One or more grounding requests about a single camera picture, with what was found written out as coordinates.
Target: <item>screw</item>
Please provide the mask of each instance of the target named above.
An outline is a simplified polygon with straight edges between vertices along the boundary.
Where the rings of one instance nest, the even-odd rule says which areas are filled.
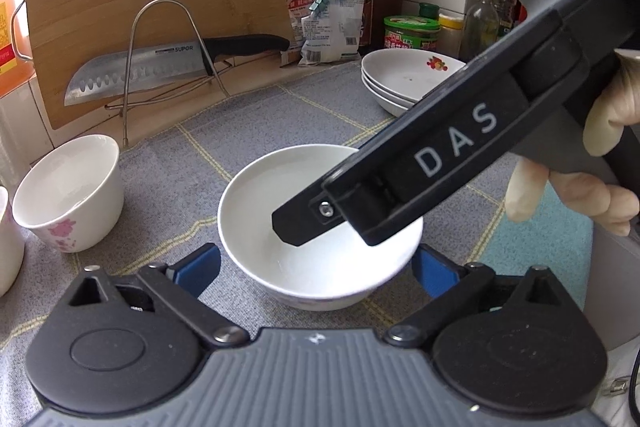
[[[328,203],[327,201],[320,203],[320,207],[318,209],[320,210],[320,214],[324,217],[332,217],[334,215],[334,208],[331,206],[331,203]]]
[[[386,334],[393,341],[403,344],[415,344],[415,346],[420,344],[419,341],[422,337],[420,330],[415,326],[402,324],[391,326]]]
[[[247,332],[238,326],[225,326],[216,330],[213,338],[221,344],[242,344],[247,340]]]

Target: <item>black round disc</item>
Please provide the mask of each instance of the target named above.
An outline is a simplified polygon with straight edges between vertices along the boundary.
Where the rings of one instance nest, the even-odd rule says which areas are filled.
[[[433,358],[444,380],[474,403],[535,416],[588,406],[607,368],[586,321],[534,304],[453,323],[437,337]]]
[[[97,306],[75,308],[78,320],[54,324],[32,342],[25,366],[46,403],[81,415],[123,413],[190,378],[200,348],[185,325],[127,305]]]

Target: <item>white mug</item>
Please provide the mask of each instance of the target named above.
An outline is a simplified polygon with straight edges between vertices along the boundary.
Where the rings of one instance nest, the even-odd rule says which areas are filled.
[[[0,297],[18,277],[24,257],[24,238],[14,221],[9,193],[0,187]]]

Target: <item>finger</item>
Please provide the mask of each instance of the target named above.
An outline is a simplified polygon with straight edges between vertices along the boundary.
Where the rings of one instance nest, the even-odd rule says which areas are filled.
[[[640,212],[640,201],[631,191],[617,185],[607,185],[611,195],[609,208],[599,216],[594,216],[599,223],[622,223],[636,217]]]
[[[520,158],[507,185],[504,209],[507,217],[516,223],[530,219],[545,192],[549,169],[527,158]]]
[[[620,69],[587,116],[582,142],[592,156],[615,147],[625,125],[640,122],[640,52],[617,50]]]
[[[552,171],[549,181],[565,206],[585,216],[598,216],[609,209],[611,194],[601,179],[577,172],[561,174]]]
[[[626,221],[624,223],[600,223],[603,229],[613,235],[619,235],[620,237],[626,237],[631,233],[631,223]]]

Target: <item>white ceramic bowl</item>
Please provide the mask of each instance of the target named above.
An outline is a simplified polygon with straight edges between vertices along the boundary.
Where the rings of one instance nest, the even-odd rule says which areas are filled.
[[[464,65],[446,55],[407,48],[377,50],[362,59],[362,71],[371,82],[413,103]]]
[[[9,193],[0,187],[0,297],[18,277],[24,258],[24,238],[14,221]]]
[[[396,103],[400,107],[411,109],[415,105],[414,102],[407,102],[406,100],[400,98],[399,96],[396,96],[394,94],[391,94],[388,91],[385,91],[384,89],[381,89],[375,83],[373,83],[373,81],[367,76],[367,73],[365,73],[364,71],[362,72],[362,81],[366,84],[366,86],[370,87],[371,90],[378,93],[382,98],[387,99],[389,102]]]
[[[406,107],[402,107],[395,102],[391,102],[391,100],[389,100],[388,98],[385,98],[381,94],[375,92],[373,90],[373,87],[367,82],[367,79],[364,76],[362,77],[362,83],[364,84],[364,87],[366,87],[373,95],[373,98],[376,99],[376,102],[380,104],[380,107],[385,111],[391,113],[393,116],[401,116],[408,111]]]
[[[218,208],[226,253],[278,301],[303,310],[351,306],[396,275],[422,237],[422,219],[376,247],[348,223],[292,247],[273,232],[271,214],[356,150],[310,144],[272,152],[242,169]]]
[[[111,232],[122,212],[119,158],[116,140],[99,134],[53,149],[20,183],[15,220],[60,251],[91,248]]]

